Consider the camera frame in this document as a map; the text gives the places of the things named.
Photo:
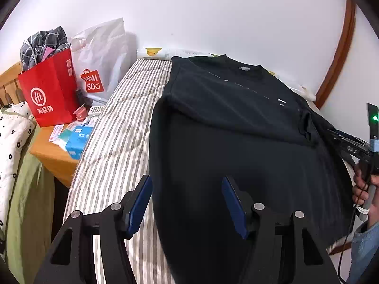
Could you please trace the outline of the person's right hand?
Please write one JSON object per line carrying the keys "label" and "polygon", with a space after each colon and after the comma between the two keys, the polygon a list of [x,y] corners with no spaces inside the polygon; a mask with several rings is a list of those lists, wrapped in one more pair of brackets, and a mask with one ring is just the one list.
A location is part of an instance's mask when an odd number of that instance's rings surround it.
{"label": "person's right hand", "polygon": [[[362,168],[359,164],[356,164],[354,171],[353,201],[358,205],[363,205],[369,199],[369,185],[363,180]],[[376,192],[371,201],[369,215],[374,215],[378,214],[378,175],[371,175],[371,185],[376,186]]]}

